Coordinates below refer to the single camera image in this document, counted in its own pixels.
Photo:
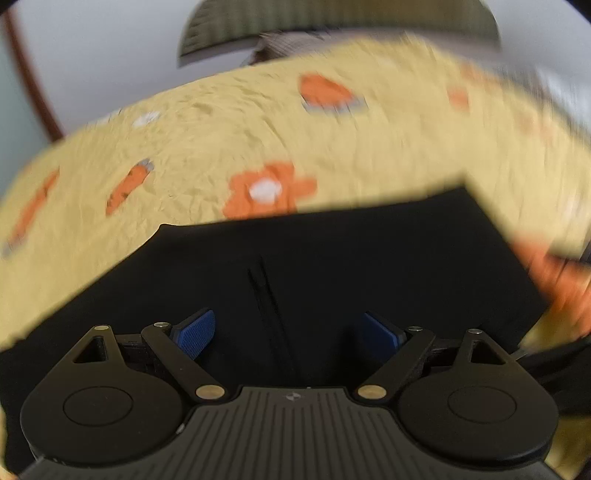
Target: orange flower print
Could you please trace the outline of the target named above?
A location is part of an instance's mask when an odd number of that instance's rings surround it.
[[[365,104],[348,88],[317,73],[309,73],[300,77],[300,95],[304,99],[304,107],[308,111],[320,109],[342,113]]]
[[[470,110],[468,91],[464,87],[450,86],[447,88],[447,98],[452,107],[463,112]]]
[[[234,175],[232,195],[222,213],[230,219],[280,215],[296,211],[296,199],[316,192],[313,178],[295,179],[291,162],[274,162],[261,171]]]

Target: blue gripper pad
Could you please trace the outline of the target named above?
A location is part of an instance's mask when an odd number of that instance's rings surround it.
[[[406,333],[389,321],[365,312],[355,325],[360,353],[369,363],[381,366],[406,342]]]
[[[173,326],[170,338],[192,360],[203,351],[216,331],[216,316],[213,310],[201,309],[188,319]]]

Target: ribbed black surface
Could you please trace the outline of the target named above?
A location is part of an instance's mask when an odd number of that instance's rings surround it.
[[[189,18],[180,55],[274,30],[408,27],[498,41],[495,19],[475,0],[204,0]]]
[[[234,401],[198,408],[169,445],[143,460],[103,469],[41,460],[23,480],[550,480],[542,463],[476,472],[431,458],[383,408],[341,389],[248,387]]]

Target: orange carrot print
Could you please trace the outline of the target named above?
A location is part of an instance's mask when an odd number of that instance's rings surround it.
[[[308,109],[320,108],[338,113],[363,104],[348,88],[317,73],[300,77],[300,95]]]
[[[20,244],[25,238],[28,230],[37,215],[37,212],[45,205],[49,191],[56,184],[60,176],[60,169],[52,171],[49,176],[43,181],[41,187],[36,191],[35,196],[27,203],[25,208],[21,211],[17,224],[12,229],[12,233],[6,242],[4,248],[4,255],[7,256]]]
[[[296,179],[288,162],[265,165],[230,179],[232,195],[222,210],[227,218],[250,218],[296,211],[296,199],[316,192],[313,178]]]
[[[105,213],[111,215],[125,201],[131,192],[143,184],[148,174],[154,169],[154,164],[145,158],[134,165],[127,176],[115,187],[107,200]]]

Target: triangular cutout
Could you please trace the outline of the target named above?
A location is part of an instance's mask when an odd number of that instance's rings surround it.
[[[107,352],[105,350],[105,342],[103,337],[94,337],[88,345],[78,355],[75,364],[88,364],[91,362],[104,362],[107,360]]]
[[[499,357],[486,342],[476,342],[472,350],[473,364],[504,365],[505,361]]]

